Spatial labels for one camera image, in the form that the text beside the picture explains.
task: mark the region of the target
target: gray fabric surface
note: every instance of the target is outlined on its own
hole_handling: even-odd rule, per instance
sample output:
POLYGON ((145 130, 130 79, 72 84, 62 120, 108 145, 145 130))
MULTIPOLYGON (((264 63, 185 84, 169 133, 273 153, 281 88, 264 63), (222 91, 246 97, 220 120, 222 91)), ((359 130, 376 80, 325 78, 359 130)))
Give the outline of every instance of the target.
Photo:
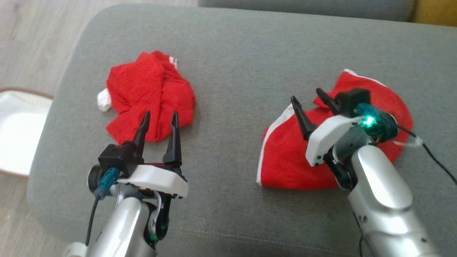
POLYGON ((198 0, 203 7, 408 21, 414 0, 198 0))
MULTIPOLYGON (((78 43, 38 145, 28 200, 43 226, 84 241, 94 197, 87 172, 113 140, 96 95, 112 66, 142 51, 178 58, 195 90, 192 126, 181 131, 189 196, 171 206, 163 256, 356 256, 359 231, 345 193, 261 188, 262 136, 296 95, 310 106, 343 68, 395 90, 414 130, 452 171, 457 166, 457 29, 390 21, 214 8, 119 5, 99 13, 78 43)), ((167 140, 148 143, 159 161, 167 140)), ((457 245, 456 187, 422 149, 395 163, 444 251, 457 245)), ((113 209, 97 209, 93 234, 113 209)))

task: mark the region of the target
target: crumpled red cloth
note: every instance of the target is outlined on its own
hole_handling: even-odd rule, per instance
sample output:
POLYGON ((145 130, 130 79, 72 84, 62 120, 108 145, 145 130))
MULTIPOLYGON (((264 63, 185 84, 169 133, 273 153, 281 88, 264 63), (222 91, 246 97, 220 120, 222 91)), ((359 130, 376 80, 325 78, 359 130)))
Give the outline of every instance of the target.
POLYGON ((175 110, 179 125, 193 121, 195 96, 191 85, 159 51, 143 52, 132 63, 111 68, 106 80, 112 107, 119 114, 107 127, 119 143, 132 140, 146 111, 151 112, 146 141, 158 142, 171 134, 175 110))
MULTIPOLYGON (((392 114, 400 126, 412 129, 413 121, 406 105, 395 92, 377 80, 345 70, 329 95, 334 98, 338 93, 350 91, 356 87, 368 89, 371 92, 372 105, 392 114)), ((313 123, 320 125, 333 115, 318 97, 313 103, 318 107, 306 112, 313 123)), ((404 143, 407 138, 408 135, 405 132, 399 131, 394 140, 404 143)), ((338 184, 328 166, 309 165, 305 158, 307 145, 290 105, 265 131, 257 170, 257 183, 265 187, 301 190, 337 187, 338 184)), ((392 162, 398 158, 403 149, 402 146, 394 144, 393 140, 381 143, 378 147, 392 162)))

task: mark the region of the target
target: gray ottoman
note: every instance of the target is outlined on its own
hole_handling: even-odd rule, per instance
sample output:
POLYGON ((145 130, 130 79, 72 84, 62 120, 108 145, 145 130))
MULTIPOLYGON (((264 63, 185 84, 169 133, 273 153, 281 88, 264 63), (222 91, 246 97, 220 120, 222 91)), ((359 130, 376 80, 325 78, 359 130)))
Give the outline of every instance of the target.
MULTIPOLYGON (((390 21, 230 9, 118 5, 83 33, 37 149, 28 200, 59 238, 84 241, 94 197, 87 173, 107 144, 114 111, 96 95, 112 66, 142 51, 179 60, 195 90, 192 126, 181 131, 189 196, 174 200, 162 256, 357 256, 360 232, 338 189, 288 191, 255 183, 262 136, 296 95, 330 90, 343 68, 383 82, 409 107, 414 130, 457 166, 457 29, 390 21)), ((167 140, 146 144, 159 161, 167 140)), ((411 187, 436 244, 457 248, 456 187, 422 149, 395 166, 411 187)), ((96 235, 114 208, 99 204, 96 235)))

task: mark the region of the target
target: light wood floor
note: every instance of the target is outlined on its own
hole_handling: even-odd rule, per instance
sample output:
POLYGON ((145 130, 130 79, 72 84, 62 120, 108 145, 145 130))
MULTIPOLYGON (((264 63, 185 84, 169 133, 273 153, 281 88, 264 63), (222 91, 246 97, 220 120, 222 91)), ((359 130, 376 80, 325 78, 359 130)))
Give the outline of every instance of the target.
MULTIPOLYGON (((0 88, 54 95, 89 20, 106 7, 141 2, 197 5, 197 0, 1 0, 0 88)), ((26 187, 26 178, 0 174, 0 256, 62 256, 66 243, 34 219, 26 187)))

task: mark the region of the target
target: red cloth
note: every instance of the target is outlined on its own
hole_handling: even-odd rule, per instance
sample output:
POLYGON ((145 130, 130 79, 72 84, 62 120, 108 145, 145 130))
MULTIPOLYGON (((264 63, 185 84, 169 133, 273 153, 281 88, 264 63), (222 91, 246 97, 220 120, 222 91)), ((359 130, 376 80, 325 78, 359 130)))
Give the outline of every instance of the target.
MULTIPOLYGON (((335 97, 338 93, 355 87, 368 89, 371 92, 371 104, 392 114, 400 126, 411 130, 413 121, 409 111, 400 97, 379 81, 360 77, 353 71, 345 70, 335 88, 329 93, 335 97)), ((307 112, 309 119, 320 125, 333 114, 317 97, 314 104, 319 106, 307 112)), ((406 142, 408 135, 399 131, 394 139, 406 142)), ((264 135, 260 153, 257 183, 265 187, 286 189, 313 190, 337 187, 335 177, 328 166, 311 167, 305 158, 307 142, 303 140, 300 127, 292 105, 270 127, 264 135)), ((395 145, 392 140, 378 145, 390 161, 395 161, 403 147, 395 145)))
POLYGON ((180 127, 193 121, 191 85, 170 63, 170 56, 159 51, 143 52, 132 63, 112 67, 106 87, 119 114, 106 129, 119 144, 132 140, 147 110, 151 120, 146 141, 158 142, 171 134, 175 110, 180 127))

